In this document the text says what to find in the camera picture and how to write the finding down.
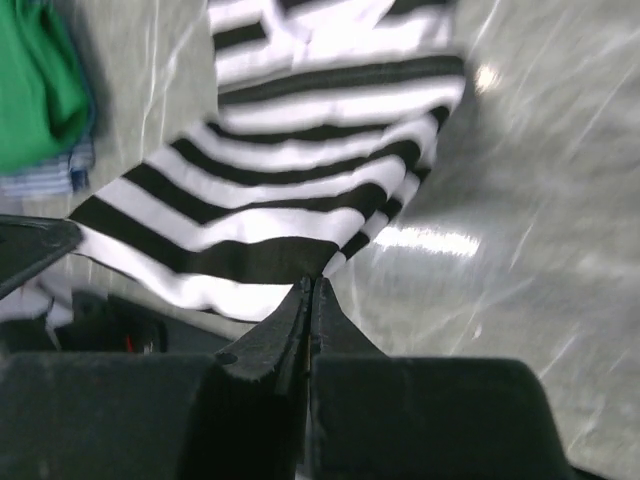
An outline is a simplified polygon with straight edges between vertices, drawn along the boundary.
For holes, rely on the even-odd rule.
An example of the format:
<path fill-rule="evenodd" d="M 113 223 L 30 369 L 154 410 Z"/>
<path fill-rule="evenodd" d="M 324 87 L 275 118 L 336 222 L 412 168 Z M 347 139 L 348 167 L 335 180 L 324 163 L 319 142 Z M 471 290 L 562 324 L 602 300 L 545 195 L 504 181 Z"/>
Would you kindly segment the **black white striped tank top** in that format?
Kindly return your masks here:
<path fill-rule="evenodd" d="M 212 1 L 217 112 L 79 205 L 78 253 L 241 322 L 415 196 L 459 105 L 451 1 Z"/>

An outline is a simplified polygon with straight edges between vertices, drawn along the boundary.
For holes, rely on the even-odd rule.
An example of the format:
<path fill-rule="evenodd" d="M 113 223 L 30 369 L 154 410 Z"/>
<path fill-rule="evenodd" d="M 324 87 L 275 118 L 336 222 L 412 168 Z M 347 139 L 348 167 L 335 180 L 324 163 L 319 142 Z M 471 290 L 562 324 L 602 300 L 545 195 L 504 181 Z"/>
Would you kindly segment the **green tank top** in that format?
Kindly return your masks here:
<path fill-rule="evenodd" d="M 73 147 L 92 101 L 65 22 L 48 1 L 1 3 L 1 172 Z"/>

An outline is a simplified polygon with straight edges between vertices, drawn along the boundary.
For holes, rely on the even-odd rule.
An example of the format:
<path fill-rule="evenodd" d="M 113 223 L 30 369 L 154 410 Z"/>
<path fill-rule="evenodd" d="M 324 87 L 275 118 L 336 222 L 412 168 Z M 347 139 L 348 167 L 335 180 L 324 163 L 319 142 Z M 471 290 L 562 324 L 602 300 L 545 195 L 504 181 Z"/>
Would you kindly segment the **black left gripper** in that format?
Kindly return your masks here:
<path fill-rule="evenodd" d="M 2 214 L 1 297 L 81 240 L 68 220 Z M 1 301 L 1 353 L 13 354 L 1 364 L 2 477 L 293 478 L 309 293 L 308 282 L 295 286 L 233 343 L 115 295 L 9 295 Z"/>

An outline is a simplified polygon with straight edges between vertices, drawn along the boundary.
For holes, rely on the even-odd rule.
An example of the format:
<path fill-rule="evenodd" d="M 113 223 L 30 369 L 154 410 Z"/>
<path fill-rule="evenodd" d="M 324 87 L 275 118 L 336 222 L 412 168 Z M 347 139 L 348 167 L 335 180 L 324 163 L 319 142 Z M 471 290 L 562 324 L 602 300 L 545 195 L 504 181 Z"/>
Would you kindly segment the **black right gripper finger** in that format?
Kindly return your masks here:
<path fill-rule="evenodd" d="M 393 357 L 342 312 L 311 307 L 316 479 L 571 479 L 546 393 L 515 359 Z"/>

